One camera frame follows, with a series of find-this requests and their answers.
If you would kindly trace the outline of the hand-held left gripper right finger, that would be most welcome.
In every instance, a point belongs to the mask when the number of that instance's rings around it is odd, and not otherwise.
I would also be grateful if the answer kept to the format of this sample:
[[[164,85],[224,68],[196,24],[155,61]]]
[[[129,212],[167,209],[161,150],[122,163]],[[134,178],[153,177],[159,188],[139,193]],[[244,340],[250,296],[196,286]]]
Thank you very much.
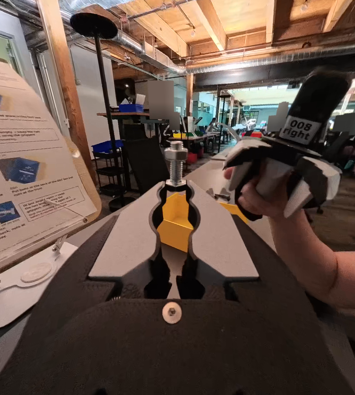
[[[181,299],[201,299],[212,286],[259,280],[232,214],[191,181],[186,182],[193,230],[177,288]]]

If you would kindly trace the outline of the printed instruction sheet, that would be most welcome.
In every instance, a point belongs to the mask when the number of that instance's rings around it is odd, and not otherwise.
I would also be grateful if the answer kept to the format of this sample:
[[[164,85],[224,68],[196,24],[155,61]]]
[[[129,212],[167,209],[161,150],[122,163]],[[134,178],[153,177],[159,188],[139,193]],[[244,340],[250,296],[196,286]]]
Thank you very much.
[[[0,62],[0,265],[95,213],[45,104]]]

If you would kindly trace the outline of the yellow divided plastic bin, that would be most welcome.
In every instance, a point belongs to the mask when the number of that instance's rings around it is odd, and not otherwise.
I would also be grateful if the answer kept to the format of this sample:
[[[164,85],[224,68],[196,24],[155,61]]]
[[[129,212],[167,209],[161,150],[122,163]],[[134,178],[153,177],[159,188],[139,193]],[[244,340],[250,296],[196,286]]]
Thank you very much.
[[[190,188],[173,193],[164,185],[149,214],[149,222],[161,243],[187,252],[193,259],[210,264],[216,259],[238,262],[240,251],[248,254],[237,224],[249,220],[235,204],[213,199],[201,189],[194,200]]]

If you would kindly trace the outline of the black shelf cart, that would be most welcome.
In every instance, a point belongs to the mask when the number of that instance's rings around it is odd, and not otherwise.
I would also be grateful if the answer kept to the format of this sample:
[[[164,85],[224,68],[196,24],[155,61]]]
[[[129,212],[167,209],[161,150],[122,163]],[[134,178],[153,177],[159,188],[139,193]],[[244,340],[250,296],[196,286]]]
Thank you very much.
[[[122,149],[107,152],[93,151],[99,192],[116,198],[125,192]]]

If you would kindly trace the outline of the person's right hand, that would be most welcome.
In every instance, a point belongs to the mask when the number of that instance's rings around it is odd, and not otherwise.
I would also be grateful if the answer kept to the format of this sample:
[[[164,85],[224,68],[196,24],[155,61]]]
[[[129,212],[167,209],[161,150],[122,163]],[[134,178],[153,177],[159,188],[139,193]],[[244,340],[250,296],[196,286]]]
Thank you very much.
[[[273,193],[265,198],[256,190],[259,177],[259,175],[254,176],[243,185],[240,192],[235,192],[236,204],[254,215],[283,219],[283,211],[288,202],[287,184],[290,173],[284,175]]]

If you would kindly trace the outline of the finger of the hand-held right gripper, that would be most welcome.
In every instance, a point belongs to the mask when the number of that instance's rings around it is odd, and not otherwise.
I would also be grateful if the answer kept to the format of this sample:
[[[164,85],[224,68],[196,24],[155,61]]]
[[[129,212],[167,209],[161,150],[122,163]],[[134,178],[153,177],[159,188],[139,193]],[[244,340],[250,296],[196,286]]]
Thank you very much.
[[[257,191],[273,192],[274,176],[271,175],[272,137],[243,137],[227,154],[224,169],[233,169],[229,190],[240,190],[258,176]]]
[[[302,157],[288,182],[288,202],[283,216],[289,218],[300,209],[320,208],[338,192],[341,170],[327,161]]]

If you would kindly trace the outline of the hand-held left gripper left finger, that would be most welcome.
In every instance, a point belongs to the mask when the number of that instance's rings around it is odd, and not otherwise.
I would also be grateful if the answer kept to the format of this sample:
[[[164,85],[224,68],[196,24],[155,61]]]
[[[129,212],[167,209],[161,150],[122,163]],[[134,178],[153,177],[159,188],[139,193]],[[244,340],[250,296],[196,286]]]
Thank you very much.
[[[118,215],[89,272],[90,279],[134,285],[149,299],[168,297],[170,269],[156,228],[163,221],[166,192],[161,181]]]

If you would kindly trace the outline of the black chair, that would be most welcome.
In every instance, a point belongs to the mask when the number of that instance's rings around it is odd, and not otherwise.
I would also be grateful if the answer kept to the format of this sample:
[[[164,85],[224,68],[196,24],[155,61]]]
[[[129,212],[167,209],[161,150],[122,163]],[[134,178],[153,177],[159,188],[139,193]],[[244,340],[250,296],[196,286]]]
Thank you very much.
[[[156,136],[125,140],[124,149],[141,195],[170,178],[169,168]]]

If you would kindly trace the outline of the wooden post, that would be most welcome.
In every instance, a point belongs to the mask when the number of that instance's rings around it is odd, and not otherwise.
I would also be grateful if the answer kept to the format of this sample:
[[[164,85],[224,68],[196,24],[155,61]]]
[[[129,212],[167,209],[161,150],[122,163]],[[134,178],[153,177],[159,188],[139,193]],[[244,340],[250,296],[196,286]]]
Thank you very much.
[[[57,0],[37,0],[36,2],[46,35],[47,46],[58,77],[66,117],[68,119],[70,137],[80,151],[92,181],[96,185],[96,174],[91,161],[86,129],[59,3]]]

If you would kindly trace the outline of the silver hex nut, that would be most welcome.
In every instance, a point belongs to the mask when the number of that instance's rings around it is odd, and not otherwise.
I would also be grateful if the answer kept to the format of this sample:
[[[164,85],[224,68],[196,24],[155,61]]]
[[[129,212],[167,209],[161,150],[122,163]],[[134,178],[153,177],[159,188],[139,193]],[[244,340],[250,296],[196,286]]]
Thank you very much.
[[[188,150],[186,148],[173,149],[172,147],[164,150],[164,157],[167,161],[186,161],[188,158]]]

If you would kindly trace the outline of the white stand base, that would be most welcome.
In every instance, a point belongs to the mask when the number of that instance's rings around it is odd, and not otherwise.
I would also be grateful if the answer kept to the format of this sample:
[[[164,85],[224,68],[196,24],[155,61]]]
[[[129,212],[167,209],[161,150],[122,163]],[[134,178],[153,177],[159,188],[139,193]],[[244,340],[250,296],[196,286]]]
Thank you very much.
[[[76,250],[68,242],[62,244],[58,254],[48,247],[0,274],[0,328],[38,302],[51,279]]]

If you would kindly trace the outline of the standing desk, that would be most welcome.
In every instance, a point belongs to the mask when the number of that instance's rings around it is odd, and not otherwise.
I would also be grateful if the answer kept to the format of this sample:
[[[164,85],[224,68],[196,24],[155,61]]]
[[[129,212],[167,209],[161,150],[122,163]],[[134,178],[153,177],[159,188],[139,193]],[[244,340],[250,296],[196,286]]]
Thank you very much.
[[[98,113],[99,116],[106,116],[104,113]],[[145,135],[145,124],[154,123],[156,126],[159,126],[159,120],[151,120],[149,114],[147,113],[121,113],[115,112],[111,113],[112,120],[117,120],[119,124],[119,128],[121,129],[122,136],[120,140],[138,140],[138,139],[146,139]],[[158,129],[156,128],[155,136],[157,137],[158,141]],[[131,178],[131,191],[139,193],[138,186],[133,175],[133,171],[129,164],[130,170],[130,178]]]

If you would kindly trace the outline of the silver hex bolt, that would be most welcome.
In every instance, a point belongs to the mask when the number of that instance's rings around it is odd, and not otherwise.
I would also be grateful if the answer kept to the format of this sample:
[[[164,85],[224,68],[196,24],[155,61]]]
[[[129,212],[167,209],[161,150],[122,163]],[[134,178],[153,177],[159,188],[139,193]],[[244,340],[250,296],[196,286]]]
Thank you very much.
[[[182,141],[176,140],[170,143],[170,147],[173,149],[181,149],[184,147],[184,144]],[[166,181],[166,184],[174,188],[183,187],[186,183],[186,181],[183,180],[183,165],[186,161],[168,162],[170,164],[170,178]]]

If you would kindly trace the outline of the wooden sheet board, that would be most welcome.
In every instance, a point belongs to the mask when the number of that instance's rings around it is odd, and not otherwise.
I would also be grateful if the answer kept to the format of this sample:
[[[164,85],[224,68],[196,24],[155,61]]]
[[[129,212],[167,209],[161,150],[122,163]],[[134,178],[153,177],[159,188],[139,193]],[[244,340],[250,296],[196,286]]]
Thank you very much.
[[[3,258],[2,260],[0,260],[0,273],[10,268],[12,265],[20,263],[24,259],[31,257],[32,255],[42,251],[46,247],[49,247],[50,245],[54,244],[57,239],[83,229],[86,225],[91,224],[100,215],[102,207],[101,198],[96,190],[96,185],[91,178],[91,175],[81,156],[81,153],[69,137],[64,137],[64,139],[66,141],[68,149],[71,152],[73,164],[80,177],[80,180],[96,210],[94,213],[86,216],[84,219],[78,219],[78,221],[76,221],[76,223],[74,223],[73,225],[65,226],[59,230],[52,231],[52,233],[33,241],[31,244],[27,244],[17,249],[15,251],[15,254]]]

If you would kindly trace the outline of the silver ventilation duct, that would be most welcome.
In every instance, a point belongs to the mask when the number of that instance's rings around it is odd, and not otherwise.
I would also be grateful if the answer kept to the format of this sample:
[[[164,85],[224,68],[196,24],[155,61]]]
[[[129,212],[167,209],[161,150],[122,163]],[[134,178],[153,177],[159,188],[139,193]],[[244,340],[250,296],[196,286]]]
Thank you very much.
[[[355,54],[355,1],[59,1],[111,19],[101,39],[125,67],[204,74]]]

